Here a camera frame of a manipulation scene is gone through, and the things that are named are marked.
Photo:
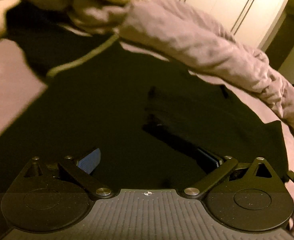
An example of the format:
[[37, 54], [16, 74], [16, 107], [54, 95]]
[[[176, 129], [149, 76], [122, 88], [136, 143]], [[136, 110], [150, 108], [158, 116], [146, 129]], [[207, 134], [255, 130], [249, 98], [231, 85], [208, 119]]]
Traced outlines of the purple duvet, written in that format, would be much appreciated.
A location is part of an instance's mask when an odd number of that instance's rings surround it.
[[265, 53], [235, 40], [209, 14], [178, 0], [26, 0], [40, 9], [64, 11], [79, 29], [116, 33], [195, 72], [218, 76], [256, 96], [294, 130], [294, 87]]

